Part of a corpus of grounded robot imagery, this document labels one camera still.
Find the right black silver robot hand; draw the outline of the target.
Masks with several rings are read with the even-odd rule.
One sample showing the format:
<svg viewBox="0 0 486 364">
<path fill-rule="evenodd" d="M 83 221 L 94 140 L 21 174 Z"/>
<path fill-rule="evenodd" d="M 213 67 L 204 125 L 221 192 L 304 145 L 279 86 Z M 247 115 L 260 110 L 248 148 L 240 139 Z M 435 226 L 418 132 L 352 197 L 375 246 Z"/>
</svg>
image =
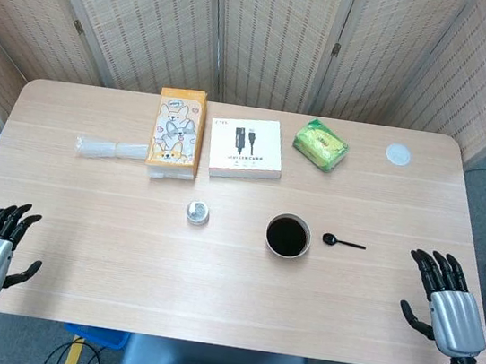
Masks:
<svg viewBox="0 0 486 364">
<path fill-rule="evenodd" d="M 414 249 L 411 257 L 421 274 L 431 321 L 420 321 L 404 299 L 400 305 L 406 322 L 450 358 L 477 357 L 486 349 L 486 340 L 480 310 L 461 265 L 452 255 L 437 251 L 430 255 Z"/>
</svg>

